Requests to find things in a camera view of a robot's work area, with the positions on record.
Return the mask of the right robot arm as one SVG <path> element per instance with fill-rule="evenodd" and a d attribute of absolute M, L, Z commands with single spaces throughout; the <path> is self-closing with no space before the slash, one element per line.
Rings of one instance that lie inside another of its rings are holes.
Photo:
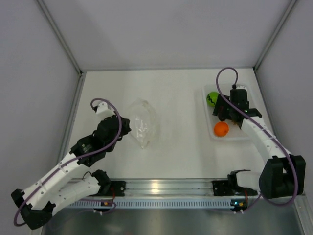
<path fill-rule="evenodd" d="M 218 95 L 213 111 L 220 121 L 233 121 L 252 141 L 265 163 L 262 172 L 231 172 L 228 188 L 240 194 L 245 188 L 261 192 L 267 199 L 300 195 L 304 191 L 306 162 L 291 154 L 265 125 L 261 113 L 250 108 L 245 89 L 231 89 L 229 96 Z"/>

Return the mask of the clear polka dot zip bag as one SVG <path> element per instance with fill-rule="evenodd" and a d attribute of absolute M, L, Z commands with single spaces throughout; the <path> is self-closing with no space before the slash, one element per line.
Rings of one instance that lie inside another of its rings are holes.
<path fill-rule="evenodd" d="M 158 119 L 153 106 L 144 99 L 138 98 L 127 109 L 130 120 L 130 135 L 141 149 L 153 142 L 158 133 Z"/>

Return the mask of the orange fake fruit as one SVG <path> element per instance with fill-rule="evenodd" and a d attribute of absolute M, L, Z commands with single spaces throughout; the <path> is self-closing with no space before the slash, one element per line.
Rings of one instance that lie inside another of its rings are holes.
<path fill-rule="evenodd" d="M 229 126 L 225 122 L 218 122 L 214 127 L 214 134 L 217 137 L 224 137 L 229 132 Z"/>

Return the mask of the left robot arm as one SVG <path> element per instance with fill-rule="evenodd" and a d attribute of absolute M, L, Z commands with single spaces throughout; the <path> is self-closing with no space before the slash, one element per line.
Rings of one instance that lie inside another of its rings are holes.
<path fill-rule="evenodd" d="M 88 196 L 105 196 L 111 180 L 103 170 L 96 170 L 79 182 L 67 183 L 112 152 L 116 143 L 131 131 L 130 120 L 117 114 L 100 121 L 97 129 L 81 138 L 63 159 L 44 177 L 26 189 L 16 189 L 11 197 L 18 210 L 13 223 L 19 227 L 18 216 L 35 230 L 45 225 L 63 208 Z"/>

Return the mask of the green fake watermelon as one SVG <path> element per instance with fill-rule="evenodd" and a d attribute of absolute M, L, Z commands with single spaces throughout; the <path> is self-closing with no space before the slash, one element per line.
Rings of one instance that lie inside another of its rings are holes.
<path fill-rule="evenodd" d="M 206 102 L 209 106 L 215 107 L 217 103 L 219 93 L 218 92 L 210 92 L 206 97 Z"/>

